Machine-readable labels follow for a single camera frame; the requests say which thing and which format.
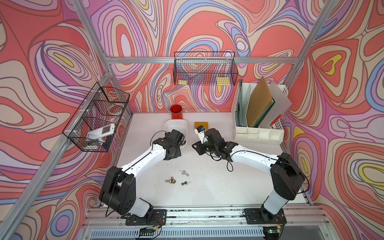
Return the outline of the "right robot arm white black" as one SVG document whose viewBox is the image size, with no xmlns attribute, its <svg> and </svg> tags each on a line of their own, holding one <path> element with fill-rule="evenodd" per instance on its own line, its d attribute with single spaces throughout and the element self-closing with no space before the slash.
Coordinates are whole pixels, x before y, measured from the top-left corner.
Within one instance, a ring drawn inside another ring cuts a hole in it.
<svg viewBox="0 0 384 240">
<path fill-rule="evenodd" d="M 303 183 L 308 179 L 292 156 L 287 153 L 270 155 L 250 150 L 235 142 L 227 142 L 214 128 L 195 129 L 199 141 L 192 145 L 202 156 L 208 155 L 219 162 L 240 163 L 269 174 L 273 190 L 261 206 L 261 213 L 268 217 L 276 216 L 279 211 L 300 193 Z"/>
</svg>

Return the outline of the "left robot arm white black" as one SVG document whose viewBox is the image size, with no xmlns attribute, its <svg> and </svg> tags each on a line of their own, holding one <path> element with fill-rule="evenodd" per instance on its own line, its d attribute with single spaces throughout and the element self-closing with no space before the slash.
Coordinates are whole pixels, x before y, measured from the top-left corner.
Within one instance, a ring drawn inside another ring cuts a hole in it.
<svg viewBox="0 0 384 240">
<path fill-rule="evenodd" d="M 147 151 L 130 163 L 108 169 L 99 201 L 121 216 L 131 214 L 143 218 L 152 205 L 137 196 L 137 181 L 161 161 L 180 157 L 185 135 L 177 130 L 165 132 L 163 138 L 154 140 Z"/>
</svg>

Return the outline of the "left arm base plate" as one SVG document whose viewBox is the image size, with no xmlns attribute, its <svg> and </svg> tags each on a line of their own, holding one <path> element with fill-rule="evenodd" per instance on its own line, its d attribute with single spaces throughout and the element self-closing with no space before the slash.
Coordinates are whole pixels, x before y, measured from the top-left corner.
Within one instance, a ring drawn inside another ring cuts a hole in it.
<svg viewBox="0 0 384 240">
<path fill-rule="evenodd" d="M 126 218 L 126 226 L 163 226 L 167 221 L 166 209 L 154 209 L 144 217 L 128 214 Z"/>
</svg>

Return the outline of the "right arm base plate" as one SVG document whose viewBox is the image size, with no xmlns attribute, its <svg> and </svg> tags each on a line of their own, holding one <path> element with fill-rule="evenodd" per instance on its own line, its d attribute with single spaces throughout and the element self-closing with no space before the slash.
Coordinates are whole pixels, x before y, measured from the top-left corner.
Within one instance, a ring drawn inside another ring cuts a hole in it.
<svg viewBox="0 0 384 240">
<path fill-rule="evenodd" d="M 264 208 L 248 208 L 243 210 L 243 216 L 246 218 L 248 225 L 285 225 L 287 223 L 283 209 L 280 209 L 277 214 L 273 215 Z"/>
</svg>

